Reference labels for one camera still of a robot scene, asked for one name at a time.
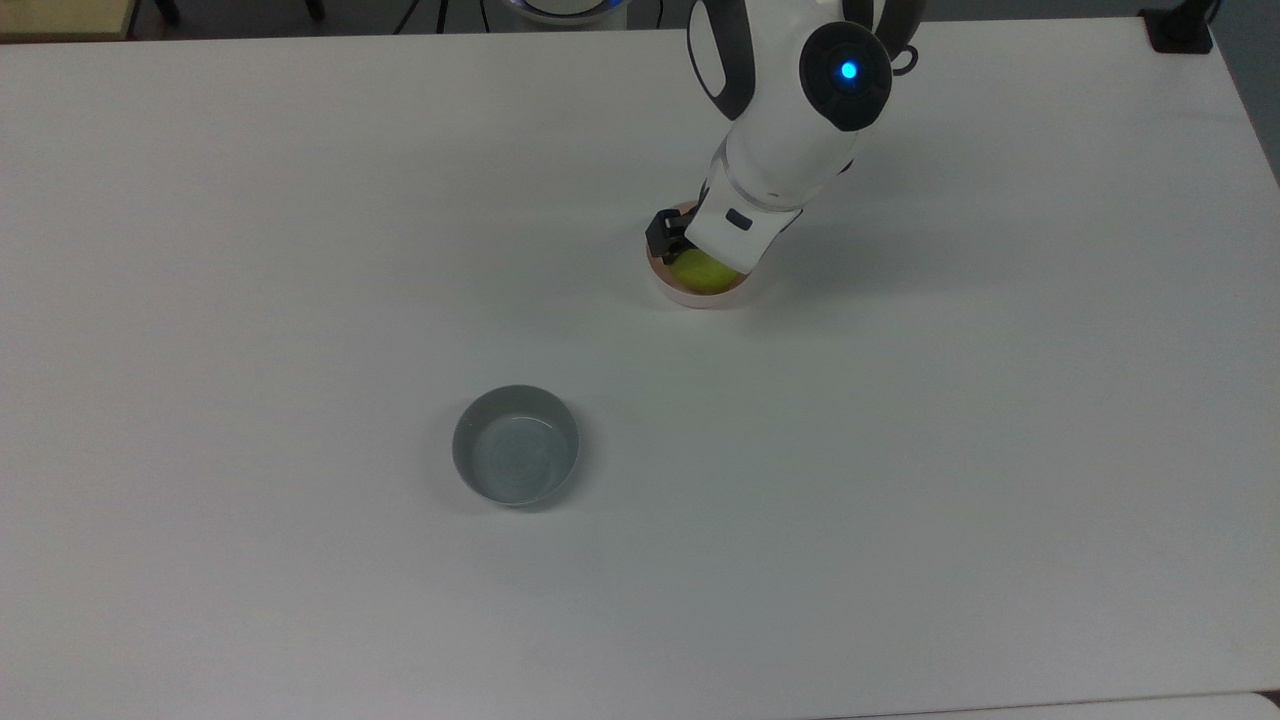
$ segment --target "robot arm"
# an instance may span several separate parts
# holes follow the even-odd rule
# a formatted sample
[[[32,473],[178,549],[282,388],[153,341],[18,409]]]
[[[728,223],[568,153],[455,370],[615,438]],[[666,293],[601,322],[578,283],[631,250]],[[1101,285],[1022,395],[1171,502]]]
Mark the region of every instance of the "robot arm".
[[[923,10],[924,0],[698,0],[689,55],[733,126],[684,220],[687,243],[750,273],[865,143]]]

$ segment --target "cable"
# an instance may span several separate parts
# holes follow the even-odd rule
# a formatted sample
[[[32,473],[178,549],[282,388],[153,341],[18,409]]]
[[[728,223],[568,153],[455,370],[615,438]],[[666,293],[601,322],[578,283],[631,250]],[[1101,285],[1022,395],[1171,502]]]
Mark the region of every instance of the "cable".
[[[404,10],[404,17],[401,18],[399,24],[396,26],[396,29],[392,32],[392,35],[399,35],[399,31],[404,29],[404,23],[408,22],[408,17],[412,15],[413,10],[416,9],[417,9],[417,0],[413,0],[412,3],[408,4],[408,10]]]
[[[914,46],[905,45],[902,46],[902,50],[906,50],[908,53],[911,54],[911,61],[908,63],[906,67],[904,68],[893,68],[893,77],[905,76],[906,73],[914,70],[915,63],[920,60],[920,51],[916,50]]]

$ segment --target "white table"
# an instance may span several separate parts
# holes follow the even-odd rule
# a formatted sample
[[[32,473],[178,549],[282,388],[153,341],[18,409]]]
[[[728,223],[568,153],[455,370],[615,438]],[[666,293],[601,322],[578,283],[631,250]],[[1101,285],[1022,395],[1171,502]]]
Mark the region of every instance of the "white table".
[[[897,717],[902,720],[1280,720],[1280,710],[1261,696],[1225,694]]]
[[[1221,58],[925,26],[689,311],[640,237],[726,128],[684,42],[0,47],[0,716],[1280,687],[1280,192]],[[513,382],[584,425],[543,512],[449,459]]]

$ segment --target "yellow ball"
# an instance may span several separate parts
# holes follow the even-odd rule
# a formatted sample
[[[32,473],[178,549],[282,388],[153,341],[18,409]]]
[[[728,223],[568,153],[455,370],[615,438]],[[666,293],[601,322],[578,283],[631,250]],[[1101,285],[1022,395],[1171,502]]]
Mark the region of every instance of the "yellow ball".
[[[737,270],[698,249],[681,252],[669,269],[682,286],[703,295],[722,292],[739,278]]]

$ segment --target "floor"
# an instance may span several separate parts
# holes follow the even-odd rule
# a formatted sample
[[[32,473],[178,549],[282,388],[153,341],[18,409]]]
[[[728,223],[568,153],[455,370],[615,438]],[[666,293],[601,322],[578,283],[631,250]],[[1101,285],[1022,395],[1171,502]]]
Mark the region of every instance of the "floor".
[[[142,40],[218,37],[291,37],[321,35],[389,35],[412,0],[325,0],[328,17],[314,22],[303,0],[175,0],[182,24],[164,27],[152,0],[142,3],[136,35]],[[513,29],[502,0],[488,3],[493,32]],[[448,4],[444,32],[484,32],[481,0]],[[692,0],[632,0],[632,29],[684,27]],[[1139,8],[1166,8],[1176,0],[931,0],[929,20],[1085,18],[1134,15]],[[440,0],[420,0],[404,24],[406,33],[435,32]],[[1213,23],[1222,54],[1240,97],[1249,110],[1271,170],[1280,177],[1280,0],[1224,0]]]

